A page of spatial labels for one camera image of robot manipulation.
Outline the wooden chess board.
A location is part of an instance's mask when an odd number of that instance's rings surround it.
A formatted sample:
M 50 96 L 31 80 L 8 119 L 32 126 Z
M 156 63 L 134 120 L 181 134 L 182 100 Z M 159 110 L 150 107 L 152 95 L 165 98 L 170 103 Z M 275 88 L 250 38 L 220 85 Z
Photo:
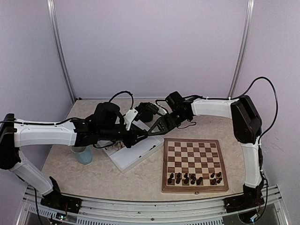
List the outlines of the wooden chess board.
M 220 184 L 211 185 L 217 174 L 222 173 Z M 170 174 L 174 173 L 172 183 L 167 184 Z M 181 182 L 176 184 L 177 174 Z M 189 183 L 184 184 L 184 174 L 188 173 Z M 191 174 L 196 180 L 203 177 L 200 185 L 191 185 Z M 162 192 L 163 193 L 221 193 L 229 190 L 225 164 L 218 140 L 166 138 L 164 141 Z

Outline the dark chess piece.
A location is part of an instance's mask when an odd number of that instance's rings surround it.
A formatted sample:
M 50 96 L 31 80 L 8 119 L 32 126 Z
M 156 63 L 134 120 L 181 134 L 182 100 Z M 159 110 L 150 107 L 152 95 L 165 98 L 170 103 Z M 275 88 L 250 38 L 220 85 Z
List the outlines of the dark chess piece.
M 203 177 L 200 177 L 196 180 L 196 184 L 200 185 L 202 181 L 203 181 Z

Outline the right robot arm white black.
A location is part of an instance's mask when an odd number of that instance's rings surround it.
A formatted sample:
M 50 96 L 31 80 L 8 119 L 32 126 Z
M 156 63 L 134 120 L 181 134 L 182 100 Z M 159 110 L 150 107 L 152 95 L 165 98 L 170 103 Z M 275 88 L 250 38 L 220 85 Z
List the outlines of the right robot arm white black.
M 150 136 L 164 135 L 195 116 L 230 118 L 233 133 L 241 144 L 245 183 L 240 204 L 250 208 L 258 200 L 263 186 L 262 156 L 259 147 L 262 120 L 249 96 L 235 100 L 182 97 L 173 92 L 165 99 L 170 110 L 150 128 Z M 226 192 L 229 189 L 225 163 L 218 140 L 166 138 L 162 191 L 169 193 Z

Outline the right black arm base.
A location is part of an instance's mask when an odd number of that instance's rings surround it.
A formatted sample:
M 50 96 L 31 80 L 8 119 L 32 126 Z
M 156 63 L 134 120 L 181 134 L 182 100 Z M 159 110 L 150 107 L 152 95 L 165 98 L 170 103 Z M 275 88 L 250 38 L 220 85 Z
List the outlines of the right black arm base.
M 224 199 L 226 212 L 236 212 L 263 205 L 265 203 L 262 195 L 263 186 L 263 181 L 261 181 L 261 183 L 256 187 L 248 187 L 244 184 L 243 193 L 241 195 L 227 197 Z

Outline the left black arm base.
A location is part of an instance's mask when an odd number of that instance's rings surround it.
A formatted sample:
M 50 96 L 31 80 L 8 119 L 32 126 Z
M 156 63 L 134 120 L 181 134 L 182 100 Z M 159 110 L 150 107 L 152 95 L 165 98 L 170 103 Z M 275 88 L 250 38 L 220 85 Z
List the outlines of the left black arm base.
M 49 178 L 52 182 L 52 189 L 50 193 L 42 195 L 41 205 L 64 212 L 78 214 L 82 200 L 80 198 L 63 195 L 57 181 L 51 176 Z

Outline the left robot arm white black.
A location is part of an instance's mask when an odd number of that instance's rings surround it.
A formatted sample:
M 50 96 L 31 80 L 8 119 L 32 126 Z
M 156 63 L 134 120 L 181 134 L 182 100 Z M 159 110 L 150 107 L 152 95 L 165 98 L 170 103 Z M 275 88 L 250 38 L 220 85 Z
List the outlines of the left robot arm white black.
M 86 147 L 98 141 L 121 141 L 130 148 L 148 137 L 132 122 L 136 109 L 126 115 L 111 102 L 99 103 L 94 113 L 85 119 L 69 118 L 61 122 L 33 122 L 16 119 L 9 113 L 0 126 L 0 167 L 16 174 L 33 186 L 53 207 L 62 208 L 66 199 L 60 194 L 54 179 L 44 176 L 21 152 L 29 145 L 66 145 Z

